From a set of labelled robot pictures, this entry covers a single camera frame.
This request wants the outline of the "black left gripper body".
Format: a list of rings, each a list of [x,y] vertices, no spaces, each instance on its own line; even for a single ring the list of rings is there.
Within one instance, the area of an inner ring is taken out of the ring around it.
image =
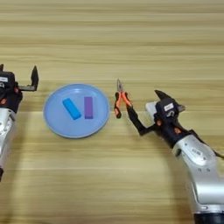
[[[23,91],[33,91],[33,86],[0,87],[0,109],[10,109],[18,112],[20,102],[23,100]]]

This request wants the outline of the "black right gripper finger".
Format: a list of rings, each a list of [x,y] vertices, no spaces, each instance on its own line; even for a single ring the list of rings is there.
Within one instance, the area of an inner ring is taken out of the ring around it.
[[[156,129],[156,125],[155,124],[153,124],[150,127],[146,128],[141,123],[141,121],[138,119],[138,114],[134,110],[133,107],[127,106],[127,111],[128,111],[129,119],[132,121],[132,123],[136,127],[136,129],[137,129],[137,131],[138,131],[140,136],[143,136],[143,135],[145,135],[147,133],[150,133],[150,132],[152,132],[152,131],[154,131]]]
[[[155,90],[155,93],[157,94],[157,96],[160,100],[170,100],[171,99],[171,97],[163,91]]]

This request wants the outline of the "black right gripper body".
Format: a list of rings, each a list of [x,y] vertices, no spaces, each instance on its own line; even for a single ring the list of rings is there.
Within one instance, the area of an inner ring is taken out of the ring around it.
[[[154,122],[153,124],[156,125],[154,132],[162,137],[171,148],[173,148],[178,141],[192,134],[190,130],[184,129],[179,124],[178,108],[173,107],[170,109],[171,116],[166,116],[166,111],[159,104],[147,104],[146,111]]]

